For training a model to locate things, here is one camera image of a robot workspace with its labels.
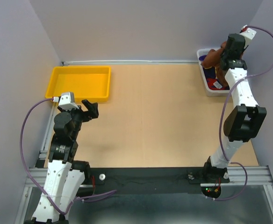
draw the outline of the yellow tray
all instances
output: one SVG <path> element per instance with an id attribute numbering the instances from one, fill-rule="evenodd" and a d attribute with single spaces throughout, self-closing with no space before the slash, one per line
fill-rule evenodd
<path id="1" fill-rule="evenodd" d="M 55 67 L 45 94 L 46 98 L 74 92 L 75 102 L 105 102 L 109 97 L 111 68 L 109 66 Z"/>

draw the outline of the cable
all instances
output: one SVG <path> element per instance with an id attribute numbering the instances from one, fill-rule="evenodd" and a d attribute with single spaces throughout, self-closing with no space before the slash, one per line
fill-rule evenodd
<path id="1" fill-rule="evenodd" d="M 253 28 L 253 29 L 258 29 L 258 30 L 264 31 L 264 32 L 268 33 L 268 34 L 273 38 L 273 34 L 272 34 L 270 31 L 266 30 L 266 29 L 263 29 L 263 28 L 260 28 L 260 27 L 256 27 L 256 26 L 247 26 L 247 27 L 248 27 L 248 28 Z M 222 125 L 223 125 L 223 119 L 224 119 L 224 114 L 225 114 L 226 106 L 227 106 L 227 104 L 228 104 L 228 100 L 229 100 L 230 96 L 232 95 L 233 90 L 236 88 L 236 86 L 237 86 L 239 83 L 241 83 L 242 81 L 244 81 L 244 80 L 246 80 L 246 79 L 249 79 L 249 78 L 253 78 L 253 77 L 258 77 L 258 76 L 264 75 L 264 74 L 268 73 L 272 68 L 273 68 L 273 64 L 269 67 L 269 69 L 267 69 L 267 70 L 264 71 L 264 72 L 261 72 L 261 73 L 256 74 L 256 75 L 246 76 L 246 77 L 244 77 L 244 78 L 238 80 L 238 81 L 234 84 L 234 86 L 232 86 L 232 88 L 230 89 L 230 91 L 229 91 L 229 93 L 228 93 L 228 95 L 227 95 L 227 98 L 226 98 L 225 103 L 224 103 L 224 105 L 223 105 L 223 110 L 222 110 L 221 119 L 220 119 L 220 128 L 219 128 L 220 145 L 221 145 L 221 149 L 222 149 L 223 155 L 224 155 L 224 157 L 225 157 L 225 159 L 226 159 L 227 161 L 229 161 L 229 159 L 228 159 L 228 157 L 227 157 L 227 155 L 226 155 L 226 153 L 225 153 L 225 150 L 224 150 L 224 147 L 223 147 L 223 142 L 222 142 Z M 245 189 L 245 187 L 246 187 L 246 185 L 247 185 L 247 183 L 248 183 L 248 173 L 247 173 L 245 167 L 244 167 L 242 164 L 240 164 L 239 162 L 230 162 L 230 164 L 237 164 L 237 165 L 241 166 L 241 167 L 244 169 L 244 173 L 245 173 L 245 182 L 244 182 L 244 186 L 243 186 L 243 188 L 241 189 L 241 191 L 240 191 L 239 193 L 237 193 L 236 195 L 231 196 L 231 197 L 228 197 L 228 198 L 223 198 L 223 199 L 214 199 L 214 200 L 216 200 L 216 201 L 226 201 L 226 200 L 230 200 L 230 199 L 236 198 L 237 196 L 239 196 L 239 195 L 244 191 L 244 189 Z"/>
<path id="2" fill-rule="evenodd" d="M 21 157 L 21 161 L 22 161 L 24 170 L 25 170 L 25 172 L 27 173 L 29 179 L 30 179 L 30 180 L 31 180 L 31 181 L 32 181 L 32 182 L 41 190 L 41 192 L 42 192 L 43 194 L 46 195 L 48 201 L 52 204 L 52 206 L 54 207 L 54 209 L 55 209 L 58 213 L 60 213 L 61 215 L 66 215 L 66 214 L 69 212 L 71 206 L 73 205 L 73 202 L 79 201 L 79 200 L 83 200 L 83 199 L 88 199 L 88 198 L 100 197 L 100 196 L 106 196 L 106 197 L 108 197 L 108 196 L 113 195 L 113 194 L 116 192 L 116 190 L 112 190 L 112 191 L 109 191 L 109 192 L 106 192 L 106 193 L 103 193 L 103 194 L 99 194 L 99 195 L 93 195 L 93 196 L 83 197 L 83 198 L 80 198 L 80 199 L 74 199 L 73 202 L 70 202 L 70 204 L 68 205 L 66 211 L 63 212 L 63 211 L 60 210 L 60 208 L 53 202 L 52 198 L 47 194 L 47 192 L 45 191 L 45 189 L 44 189 L 44 188 L 43 188 L 43 187 L 42 187 L 42 186 L 33 178 L 33 176 L 31 175 L 31 173 L 29 172 L 29 168 L 28 168 L 28 166 L 26 165 L 26 162 L 25 162 L 25 160 L 24 160 L 23 147 L 22 147 L 22 142 L 23 142 L 23 130 L 24 130 L 25 124 L 26 124 L 26 122 L 27 122 L 27 120 L 28 120 L 28 118 L 29 118 L 29 115 L 30 115 L 30 113 L 32 112 L 32 110 L 33 110 L 35 107 L 37 107 L 39 104 L 41 104 L 41 103 L 43 103 L 43 102 L 46 102 L 46 101 L 50 101 L 50 100 L 53 100 L 53 98 L 43 99 L 43 100 L 39 101 L 38 103 L 36 103 L 35 105 L 33 105 L 33 106 L 29 109 L 27 115 L 25 116 L 25 119 L 24 119 L 23 124 L 22 124 L 22 127 L 21 127 L 21 131 L 20 131 L 20 141 L 19 141 L 19 145 L 20 145 L 20 157 Z"/>

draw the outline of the gray wall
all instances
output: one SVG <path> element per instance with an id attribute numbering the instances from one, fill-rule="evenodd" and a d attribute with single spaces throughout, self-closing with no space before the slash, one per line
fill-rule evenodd
<path id="1" fill-rule="evenodd" d="M 262 0 L 30 0 L 58 56 L 194 60 L 249 23 Z"/>
<path id="2" fill-rule="evenodd" d="M 251 25 L 260 26 L 273 32 L 273 0 L 264 0 Z M 273 62 L 273 40 L 258 32 L 245 54 L 250 73 L 264 71 Z M 273 70 L 251 80 L 255 98 L 260 106 L 267 109 L 267 117 L 253 146 L 261 165 L 269 165 L 273 175 Z"/>
<path id="3" fill-rule="evenodd" d="M 59 59 L 28 0 L 0 2 L 0 223 L 11 224 L 18 210 L 26 174 L 19 155 L 19 135 L 29 107 L 44 98 Z M 24 135 L 29 165 L 37 159 L 50 103 L 32 113 Z"/>

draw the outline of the wooden table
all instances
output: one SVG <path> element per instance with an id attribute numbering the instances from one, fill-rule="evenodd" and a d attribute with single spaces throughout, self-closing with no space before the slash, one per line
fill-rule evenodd
<path id="1" fill-rule="evenodd" d="M 94 168 L 203 166 L 219 145 L 225 98 L 205 95 L 199 66 L 111 68 L 110 99 L 99 105 L 98 119 L 82 125 L 75 160 Z M 251 143 L 232 160 L 258 165 Z"/>

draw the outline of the white container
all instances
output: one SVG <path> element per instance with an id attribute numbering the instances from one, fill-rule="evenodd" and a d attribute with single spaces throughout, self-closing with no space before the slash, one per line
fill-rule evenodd
<path id="1" fill-rule="evenodd" d="M 205 92 L 208 97 L 225 97 L 228 95 L 229 90 L 211 90 L 208 85 L 207 81 L 204 75 L 203 67 L 201 66 L 201 61 L 199 60 L 199 57 L 203 55 L 207 55 L 207 53 L 210 51 L 210 49 L 200 49 L 197 51 L 197 57 L 198 57 L 198 62 L 199 62 L 199 67 L 201 70 L 201 77 L 203 80 L 203 83 L 205 85 Z"/>

